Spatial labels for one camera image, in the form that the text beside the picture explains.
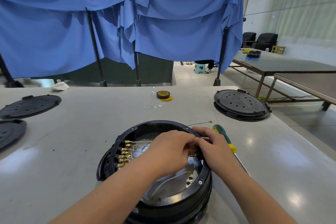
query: black chair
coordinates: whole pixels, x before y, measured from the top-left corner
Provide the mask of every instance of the black chair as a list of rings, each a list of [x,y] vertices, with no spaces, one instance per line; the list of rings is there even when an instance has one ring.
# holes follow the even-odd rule
[[[255,36],[257,33],[254,32],[245,32],[243,34],[243,44],[241,47],[251,47],[253,43],[255,43]]]
[[[264,51],[268,48],[271,52],[272,47],[277,44],[278,34],[263,33],[258,36],[257,42],[252,44],[253,49]]]

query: black pants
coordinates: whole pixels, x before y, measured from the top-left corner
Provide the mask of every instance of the black pants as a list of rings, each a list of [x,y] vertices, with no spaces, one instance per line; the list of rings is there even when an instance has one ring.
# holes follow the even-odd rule
[[[213,69],[215,66],[215,61],[212,59],[207,59],[207,60],[196,60],[195,63],[197,64],[208,64],[208,69]]]

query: blue cloth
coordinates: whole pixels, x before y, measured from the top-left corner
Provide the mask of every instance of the blue cloth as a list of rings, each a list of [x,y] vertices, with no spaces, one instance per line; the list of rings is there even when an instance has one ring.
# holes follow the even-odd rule
[[[99,57],[134,64],[135,50],[167,60],[219,60],[222,71],[241,46],[243,0],[0,0],[0,52],[14,78],[67,73]]]

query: screwdriver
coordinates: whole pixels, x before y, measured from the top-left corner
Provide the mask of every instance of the screwdriver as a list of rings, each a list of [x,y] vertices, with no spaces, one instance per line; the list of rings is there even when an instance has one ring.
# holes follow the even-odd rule
[[[238,160],[238,162],[240,163],[241,167],[244,168],[245,172],[247,172],[247,174],[248,174],[249,176],[251,176],[251,175],[249,174],[249,172],[246,170],[246,168],[244,167],[243,163],[242,163],[242,162],[240,161],[240,159],[238,158],[238,156],[237,156],[237,154],[236,154],[237,148],[231,143],[231,141],[230,141],[228,135],[226,134],[224,128],[223,128],[221,125],[218,125],[218,124],[217,124],[217,125],[215,125],[215,126],[212,127],[212,130],[224,136],[226,142],[229,144],[229,147],[230,147],[232,153],[233,153],[233,154],[235,155],[235,157],[237,158],[237,160]]]

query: teal plastic stool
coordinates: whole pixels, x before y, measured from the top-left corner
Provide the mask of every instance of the teal plastic stool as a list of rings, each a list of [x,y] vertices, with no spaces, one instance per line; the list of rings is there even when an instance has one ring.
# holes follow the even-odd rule
[[[195,74],[205,74],[205,64],[195,63]]]

